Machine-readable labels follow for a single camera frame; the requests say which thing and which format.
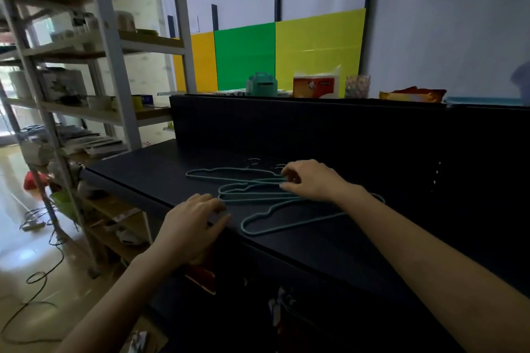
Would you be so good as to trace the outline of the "person's right hand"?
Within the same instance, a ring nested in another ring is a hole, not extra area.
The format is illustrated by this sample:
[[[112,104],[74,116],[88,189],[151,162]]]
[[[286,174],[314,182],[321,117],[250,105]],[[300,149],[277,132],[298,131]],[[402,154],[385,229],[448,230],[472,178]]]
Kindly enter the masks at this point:
[[[302,183],[306,199],[340,203],[346,197],[353,196],[362,188],[345,181],[338,173],[316,160],[298,160],[288,163],[282,169],[284,182]]]

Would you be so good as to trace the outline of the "person's left hand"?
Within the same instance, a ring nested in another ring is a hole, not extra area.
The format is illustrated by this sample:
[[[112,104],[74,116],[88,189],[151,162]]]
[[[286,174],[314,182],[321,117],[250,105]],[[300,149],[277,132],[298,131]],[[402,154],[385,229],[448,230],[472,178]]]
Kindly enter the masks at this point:
[[[149,255],[167,270],[189,263],[212,244],[205,241],[207,227],[226,214],[220,199],[210,194],[192,195],[167,213]]]

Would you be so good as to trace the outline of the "person's right forearm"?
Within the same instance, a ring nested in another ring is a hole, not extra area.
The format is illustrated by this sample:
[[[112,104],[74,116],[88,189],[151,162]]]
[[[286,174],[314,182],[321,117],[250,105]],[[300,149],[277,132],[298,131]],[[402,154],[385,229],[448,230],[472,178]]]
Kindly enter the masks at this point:
[[[467,353],[530,353],[529,298],[364,188],[331,197]]]

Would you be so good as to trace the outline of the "person's left forearm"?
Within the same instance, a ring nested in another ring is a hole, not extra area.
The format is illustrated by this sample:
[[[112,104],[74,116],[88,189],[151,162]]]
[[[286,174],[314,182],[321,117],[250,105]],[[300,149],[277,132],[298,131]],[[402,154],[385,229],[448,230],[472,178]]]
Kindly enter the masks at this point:
[[[185,257],[176,244],[152,245],[136,256],[55,353],[119,353],[151,295]]]

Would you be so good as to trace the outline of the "red packet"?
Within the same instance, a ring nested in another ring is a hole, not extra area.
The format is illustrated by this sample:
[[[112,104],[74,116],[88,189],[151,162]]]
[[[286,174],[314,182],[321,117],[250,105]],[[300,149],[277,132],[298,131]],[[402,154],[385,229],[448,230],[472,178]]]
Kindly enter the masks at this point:
[[[204,263],[188,263],[184,266],[185,277],[210,295],[216,295],[216,276]]]

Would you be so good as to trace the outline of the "black desk with back panel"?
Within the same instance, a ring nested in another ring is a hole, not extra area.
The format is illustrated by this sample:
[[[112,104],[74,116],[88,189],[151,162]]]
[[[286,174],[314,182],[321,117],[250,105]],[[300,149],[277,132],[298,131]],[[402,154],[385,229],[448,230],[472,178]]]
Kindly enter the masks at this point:
[[[530,298],[530,107],[450,105],[384,100],[170,97],[175,138],[89,163],[81,177],[152,220],[194,193],[217,196],[224,182],[186,172],[259,158],[272,167],[314,158],[365,186],[399,213],[491,270]],[[295,229],[246,236],[240,224],[274,202],[229,202],[232,222],[207,259],[216,295],[199,290],[183,270],[156,292],[149,314],[164,331],[184,314],[208,324],[230,298],[259,331],[238,320],[229,338],[263,335],[257,302],[280,288],[290,307],[282,329],[293,351],[462,351],[406,283],[346,216]],[[250,225],[259,231],[337,212],[299,202]]]

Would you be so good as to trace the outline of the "orange and white tissue box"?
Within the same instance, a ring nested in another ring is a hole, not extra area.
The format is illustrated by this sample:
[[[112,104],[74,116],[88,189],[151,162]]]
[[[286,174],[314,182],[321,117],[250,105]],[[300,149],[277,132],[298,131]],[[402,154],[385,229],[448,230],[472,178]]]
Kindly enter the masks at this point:
[[[293,98],[338,99],[341,65],[327,73],[305,74],[296,72],[293,76]]]

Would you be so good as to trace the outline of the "patterned cup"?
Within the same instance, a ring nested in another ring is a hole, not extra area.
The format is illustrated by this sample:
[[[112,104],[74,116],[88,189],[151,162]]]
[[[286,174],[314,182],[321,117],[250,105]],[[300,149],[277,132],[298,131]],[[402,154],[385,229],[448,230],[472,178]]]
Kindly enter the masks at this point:
[[[369,98],[371,76],[352,75],[346,77],[344,98],[367,99]]]

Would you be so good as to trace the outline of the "orange snack bag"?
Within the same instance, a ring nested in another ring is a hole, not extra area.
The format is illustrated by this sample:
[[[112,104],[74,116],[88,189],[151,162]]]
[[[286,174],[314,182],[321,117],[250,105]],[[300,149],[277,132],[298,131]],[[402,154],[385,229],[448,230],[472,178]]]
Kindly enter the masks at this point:
[[[441,103],[447,93],[446,89],[425,89],[418,87],[409,87],[391,92],[380,92],[380,100],[403,101],[403,102],[424,102],[424,103]]]

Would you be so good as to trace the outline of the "stack of papers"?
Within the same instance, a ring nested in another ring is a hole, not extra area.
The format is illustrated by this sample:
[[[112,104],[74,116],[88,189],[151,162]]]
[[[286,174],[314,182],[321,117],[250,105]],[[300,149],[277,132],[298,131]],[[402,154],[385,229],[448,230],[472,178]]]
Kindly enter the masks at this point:
[[[103,158],[129,150],[122,140],[75,125],[60,125],[57,133],[60,141],[57,150],[63,155],[85,153],[92,158]]]

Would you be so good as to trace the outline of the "red bag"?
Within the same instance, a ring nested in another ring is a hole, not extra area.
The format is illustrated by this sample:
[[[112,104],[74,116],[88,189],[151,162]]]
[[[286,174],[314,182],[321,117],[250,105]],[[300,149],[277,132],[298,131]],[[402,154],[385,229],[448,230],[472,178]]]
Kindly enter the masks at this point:
[[[47,175],[40,173],[40,172],[38,172],[38,175],[39,175],[40,182],[42,183],[42,185],[44,187],[48,186],[49,182],[48,182]],[[23,189],[25,191],[30,191],[30,190],[35,190],[37,188],[38,188],[38,185],[36,182],[36,177],[33,175],[31,171],[28,171],[23,180]]]

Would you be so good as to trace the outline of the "grey metal shelving rack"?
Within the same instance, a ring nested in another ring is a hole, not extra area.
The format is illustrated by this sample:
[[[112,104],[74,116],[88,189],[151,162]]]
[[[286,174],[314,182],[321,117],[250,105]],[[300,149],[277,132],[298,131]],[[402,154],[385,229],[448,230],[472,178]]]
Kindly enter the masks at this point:
[[[86,1],[95,3],[98,27],[83,33],[74,33],[72,37],[53,41],[43,46],[31,47],[26,29],[40,17],[57,11],[81,11]],[[128,54],[157,53],[182,56],[184,64],[184,83],[186,90],[197,92],[195,68],[192,55],[191,33],[187,0],[174,0],[176,5],[176,23],[183,40],[165,36],[142,35],[119,29],[118,18],[112,0],[0,0],[2,13],[0,22],[6,22],[14,37],[15,49],[0,54],[1,66],[19,66],[29,86],[31,98],[8,98],[0,82],[0,99],[5,108],[9,123],[19,145],[22,145],[22,133],[12,105],[34,109],[39,113],[45,134],[48,137],[48,150],[59,164],[60,185],[66,189],[76,217],[76,225],[86,232],[89,230],[81,197],[74,192],[74,177],[68,159],[70,155],[60,152],[63,141],[57,130],[53,114],[59,113],[100,122],[108,130],[109,126],[120,126],[124,130],[126,146],[129,151],[142,148],[140,127],[159,124],[168,120],[169,109],[152,108],[154,114],[139,114],[135,111],[130,81],[124,57]],[[97,96],[103,96],[103,86],[96,78],[96,61],[105,57],[116,95],[115,111],[97,111],[81,105],[67,105],[54,102],[44,90],[45,80],[39,68],[43,63],[87,64]]]

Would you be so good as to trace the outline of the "white printed box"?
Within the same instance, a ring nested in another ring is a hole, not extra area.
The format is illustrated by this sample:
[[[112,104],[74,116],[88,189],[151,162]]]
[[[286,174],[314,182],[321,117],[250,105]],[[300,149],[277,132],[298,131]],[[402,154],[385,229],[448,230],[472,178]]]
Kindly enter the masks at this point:
[[[40,71],[44,85],[44,99],[49,102],[60,102],[65,97],[82,97],[87,95],[83,74],[77,69],[52,67]]]

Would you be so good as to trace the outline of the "teal flat tray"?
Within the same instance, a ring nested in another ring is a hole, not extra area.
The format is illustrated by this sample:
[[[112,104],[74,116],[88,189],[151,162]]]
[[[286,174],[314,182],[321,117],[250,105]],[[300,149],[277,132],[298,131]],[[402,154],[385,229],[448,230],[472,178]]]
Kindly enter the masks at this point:
[[[520,98],[494,98],[494,97],[445,97],[443,102],[447,105],[481,105],[502,107],[525,107]]]

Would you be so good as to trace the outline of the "white paper roll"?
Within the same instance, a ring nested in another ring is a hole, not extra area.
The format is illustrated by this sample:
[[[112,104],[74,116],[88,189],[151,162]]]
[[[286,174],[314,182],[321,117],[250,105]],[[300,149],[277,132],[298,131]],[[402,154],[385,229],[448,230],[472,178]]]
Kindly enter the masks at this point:
[[[24,71],[10,71],[9,79],[18,99],[33,99]]]

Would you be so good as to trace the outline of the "green wall panel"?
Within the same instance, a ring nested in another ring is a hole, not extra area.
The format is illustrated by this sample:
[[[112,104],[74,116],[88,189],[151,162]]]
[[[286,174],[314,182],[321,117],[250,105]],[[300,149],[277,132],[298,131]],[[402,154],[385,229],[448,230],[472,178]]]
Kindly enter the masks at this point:
[[[249,77],[275,77],[275,23],[214,31],[218,90],[244,89]]]

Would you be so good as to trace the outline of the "yellow wall panel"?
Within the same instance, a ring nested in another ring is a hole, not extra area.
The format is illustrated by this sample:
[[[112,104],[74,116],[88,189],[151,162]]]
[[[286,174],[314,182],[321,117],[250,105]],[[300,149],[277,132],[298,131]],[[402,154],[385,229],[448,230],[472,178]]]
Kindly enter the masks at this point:
[[[357,75],[366,9],[287,20],[275,24],[275,78],[291,90],[295,75],[335,74],[336,95],[345,95],[346,79]]]

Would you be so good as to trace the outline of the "orange wall panel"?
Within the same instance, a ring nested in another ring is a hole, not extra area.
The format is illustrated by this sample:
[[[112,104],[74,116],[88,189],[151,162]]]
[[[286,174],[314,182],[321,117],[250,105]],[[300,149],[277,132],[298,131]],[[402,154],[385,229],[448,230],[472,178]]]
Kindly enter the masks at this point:
[[[195,82],[200,93],[217,92],[217,65],[214,32],[191,35]]]

